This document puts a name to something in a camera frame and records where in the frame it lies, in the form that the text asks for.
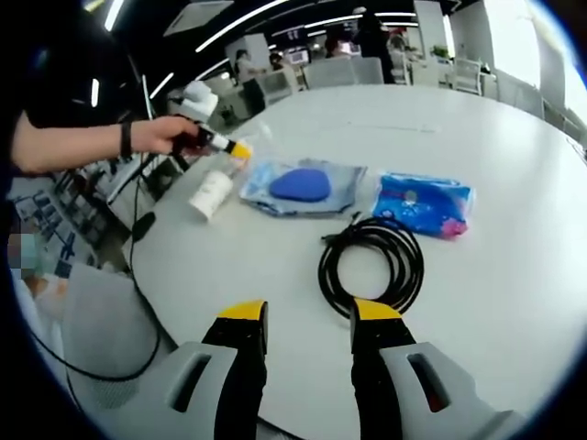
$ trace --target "white round table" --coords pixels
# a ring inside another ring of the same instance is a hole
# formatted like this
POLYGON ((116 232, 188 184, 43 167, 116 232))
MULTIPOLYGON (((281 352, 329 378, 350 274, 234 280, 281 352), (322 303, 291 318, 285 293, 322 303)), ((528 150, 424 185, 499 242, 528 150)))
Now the white round table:
MULTIPOLYGON (((475 188, 464 236, 418 237, 426 275, 404 319, 416 340, 468 370, 496 409, 537 409, 578 353, 587 322, 587 166, 566 135, 489 99, 405 86, 299 93, 235 138, 255 133, 261 121, 273 154, 284 159, 448 177, 475 188)), ((263 142, 255 146, 266 149, 263 142)), ((200 223, 187 201, 209 160, 156 205, 157 221, 135 248, 141 289, 178 344, 201 340, 230 305, 267 300, 260 416, 306 439, 358 439, 349 323, 324 300, 316 277, 320 237, 346 223, 272 218, 236 195, 211 224, 200 223)), ((348 288, 382 292, 382 258, 350 249, 341 265, 348 288)))

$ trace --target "black wristband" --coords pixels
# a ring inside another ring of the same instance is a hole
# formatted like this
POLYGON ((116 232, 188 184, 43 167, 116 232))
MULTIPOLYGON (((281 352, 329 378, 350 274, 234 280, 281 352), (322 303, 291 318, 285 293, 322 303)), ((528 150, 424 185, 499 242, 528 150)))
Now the black wristband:
POLYGON ((130 158, 132 155, 132 146, 130 145, 130 128, 132 122, 123 122, 121 124, 120 136, 120 156, 122 158, 130 158))

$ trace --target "blue cushion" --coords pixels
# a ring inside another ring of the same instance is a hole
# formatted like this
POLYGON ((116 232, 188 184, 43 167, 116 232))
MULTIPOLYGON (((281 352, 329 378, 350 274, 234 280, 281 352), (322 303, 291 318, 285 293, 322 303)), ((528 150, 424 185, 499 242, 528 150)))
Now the blue cushion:
POLYGON ((269 186, 269 194, 277 199, 297 202, 321 202, 330 195, 330 181, 321 170, 298 168, 286 172, 269 186))

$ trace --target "black cable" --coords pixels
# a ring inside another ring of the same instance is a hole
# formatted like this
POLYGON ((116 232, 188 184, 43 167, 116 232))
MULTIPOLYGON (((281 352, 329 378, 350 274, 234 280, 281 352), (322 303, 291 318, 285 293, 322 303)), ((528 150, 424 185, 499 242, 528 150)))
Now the black cable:
POLYGON ((350 246, 379 250, 389 265, 390 281, 378 303, 392 306, 403 314, 414 302, 422 287, 424 258, 414 235, 401 222, 387 217, 372 217, 351 223, 340 234, 323 236, 327 248, 318 265, 320 290, 328 303, 349 318, 353 296, 345 291, 338 278, 340 256, 350 246))
MULTIPOLYGON (((134 207, 135 207, 135 213, 134 213, 134 220, 133 220, 133 225, 137 222, 137 207, 138 207, 138 181, 137 181, 137 189, 135 190, 135 201, 134 201, 134 207)), ((135 289, 137 290, 138 295, 141 298, 145 298, 145 296, 143 295, 142 291, 140 290, 140 287, 137 284, 137 280, 135 279, 135 274, 134 274, 134 270, 132 268, 132 258, 133 258, 133 254, 134 254, 134 250, 135 250, 135 239, 134 236, 131 234, 131 238, 130 238, 130 256, 129 256, 129 266, 130 266, 130 276, 133 280, 133 283, 135 285, 135 289)), ((151 352, 149 359, 147 360, 147 362, 145 362, 139 369, 137 369, 136 371, 134 371, 131 374, 127 374, 125 376, 106 376, 106 375, 102 375, 102 374, 95 374, 91 371, 87 371, 85 369, 79 368, 74 366, 73 364, 70 364, 67 360, 61 358, 59 355, 57 355, 53 350, 51 350, 30 328, 30 333, 33 335, 33 337, 37 340, 37 342, 57 361, 59 361, 62 365, 64 365, 65 367, 67 367, 68 369, 71 369, 73 371, 75 371, 76 373, 81 374, 82 376, 88 377, 90 379, 94 379, 94 380, 101 380, 101 381, 106 381, 106 382, 127 382, 129 380, 134 380, 136 378, 138 378, 140 375, 142 375, 152 364, 153 359, 155 358, 155 356, 157 355, 157 351, 159 350, 159 345, 161 343, 161 331, 159 330, 159 328, 156 329, 156 334, 157 334, 157 340, 155 341, 155 347, 153 348, 153 351, 151 352)))

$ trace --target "white bottle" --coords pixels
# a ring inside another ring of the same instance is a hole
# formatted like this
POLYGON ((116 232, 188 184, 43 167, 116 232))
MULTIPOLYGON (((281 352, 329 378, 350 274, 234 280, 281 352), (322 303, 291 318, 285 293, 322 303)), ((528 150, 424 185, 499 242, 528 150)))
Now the white bottle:
POLYGON ((224 154, 217 157, 215 166, 205 175, 198 191, 190 199, 190 205, 206 221, 212 218, 218 207, 230 195, 234 187, 233 179, 245 163, 224 154))

